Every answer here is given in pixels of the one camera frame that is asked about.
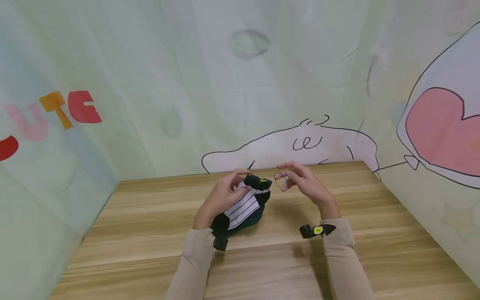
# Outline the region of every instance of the colorful letters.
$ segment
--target colorful letters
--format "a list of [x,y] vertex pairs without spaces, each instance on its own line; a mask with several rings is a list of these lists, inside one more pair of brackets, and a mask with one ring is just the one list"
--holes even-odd
[[46,112],[55,111],[60,119],[61,124],[65,130],[72,128],[72,123],[68,120],[67,116],[61,109],[61,106],[65,104],[60,92],[53,92],[40,98],[40,103]]
[[37,103],[30,103],[28,109],[35,118],[35,124],[30,124],[15,104],[4,106],[7,116],[13,121],[20,134],[29,141],[38,142],[48,134],[48,124]]
[[[65,130],[72,128],[72,123],[63,112],[61,106],[65,100],[60,92],[56,91],[41,97],[40,104],[46,112],[55,111]],[[102,118],[93,105],[85,105],[85,102],[93,102],[92,96],[88,91],[72,91],[68,95],[68,109],[72,118],[79,123],[101,123]],[[35,123],[31,124],[22,114],[15,104],[4,106],[7,116],[13,121],[22,137],[28,141],[38,142],[43,140],[48,134],[48,123],[42,115],[41,109],[37,103],[30,103],[28,109],[32,113]],[[3,161],[17,152],[19,147],[18,140],[9,136],[0,140],[0,161]]]
[[0,161],[3,161],[15,154],[18,150],[18,141],[13,136],[0,141]]
[[88,91],[73,91],[68,94],[68,109],[72,118],[79,123],[101,123],[102,118],[95,107],[86,106],[85,102],[93,102]]

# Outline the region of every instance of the wood grain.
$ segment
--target wood grain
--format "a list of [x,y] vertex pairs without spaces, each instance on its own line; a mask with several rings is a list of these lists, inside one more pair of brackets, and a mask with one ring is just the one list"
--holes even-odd
[[[312,166],[335,195],[377,299],[480,299],[468,279],[365,164]],[[276,170],[255,170],[272,178]],[[121,182],[50,300],[163,299],[196,210],[222,174]],[[258,225],[215,252],[206,300],[331,299],[318,210],[274,184]]]

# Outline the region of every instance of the finger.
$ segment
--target finger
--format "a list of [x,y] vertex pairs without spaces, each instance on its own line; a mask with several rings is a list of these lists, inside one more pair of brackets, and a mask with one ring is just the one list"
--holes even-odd
[[292,186],[294,186],[294,185],[297,185],[297,184],[295,182],[293,182],[293,180],[291,180],[291,179],[287,180],[287,188],[288,189],[291,189]]
[[252,171],[250,170],[247,170],[247,169],[235,169],[233,170],[233,172],[231,172],[230,174],[226,175],[225,178],[232,182],[233,180],[235,180],[235,178],[238,176],[238,175],[244,175],[244,174],[251,174]]
[[281,179],[281,178],[284,178],[285,176],[286,176],[285,173],[278,172],[278,173],[275,173],[275,175],[273,176],[273,178],[274,178],[275,180],[279,180],[279,179]]
[[244,178],[242,176],[235,177],[235,179],[232,181],[232,186],[238,187],[240,182],[242,182],[243,180],[244,180]]
[[229,199],[231,202],[235,202],[245,196],[250,188],[248,186],[241,187],[239,189],[236,189],[234,192],[232,192],[229,196]]
[[288,180],[291,180],[295,184],[298,184],[299,182],[301,182],[304,179],[292,170],[286,170],[285,173],[288,176]]
[[283,163],[283,164],[280,164],[277,166],[277,168],[279,169],[285,169],[285,168],[294,168],[296,169],[297,171],[300,171],[300,172],[306,172],[307,170],[309,170],[308,167],[306,166],[303,166],[295,161],[288,161],[286,163]]

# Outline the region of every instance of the yellow sticker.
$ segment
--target yellow sticker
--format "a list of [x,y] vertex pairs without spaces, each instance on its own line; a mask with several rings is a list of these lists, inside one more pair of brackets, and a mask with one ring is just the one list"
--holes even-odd
[[321,227],[321,226],[315,227],[315,228],[313,229],[313,233],[314,233],[314,234],[321,234],[323,231],[324,231],[324,228]]

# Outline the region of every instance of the black clip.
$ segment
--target black clip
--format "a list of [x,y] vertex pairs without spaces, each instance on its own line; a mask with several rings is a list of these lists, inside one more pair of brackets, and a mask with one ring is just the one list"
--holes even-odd
[[304,239],[313,238],[314,236],[317,236],[317,235],[327,236],[330,233],[332,233],[332,231],[334,231],[335,229],[336,229],[336,226],[330,225],[330,224],[322,224],[320,226],[314,227],[313,229],[310,227],[310,225],[307,224],[299,228],[301,236]]
[[228,239],[224,236],[215,236],[213,240],[213,247],[219,251],[225,251],[227,248]]

